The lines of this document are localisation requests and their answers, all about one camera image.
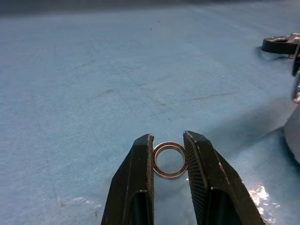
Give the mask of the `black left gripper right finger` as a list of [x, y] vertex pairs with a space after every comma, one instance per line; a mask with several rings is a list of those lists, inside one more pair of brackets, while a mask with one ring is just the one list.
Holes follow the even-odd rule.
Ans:
[[199, 225], [263, 225], [235, 169], [203, 135], [183, 134], [192, 202]]

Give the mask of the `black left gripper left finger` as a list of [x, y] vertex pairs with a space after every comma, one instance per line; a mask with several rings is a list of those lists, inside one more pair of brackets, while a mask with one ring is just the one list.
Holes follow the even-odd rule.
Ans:
[[114, 174], [102, 225], [154, 224], [154, 157], [151, 134], [137, 138]]

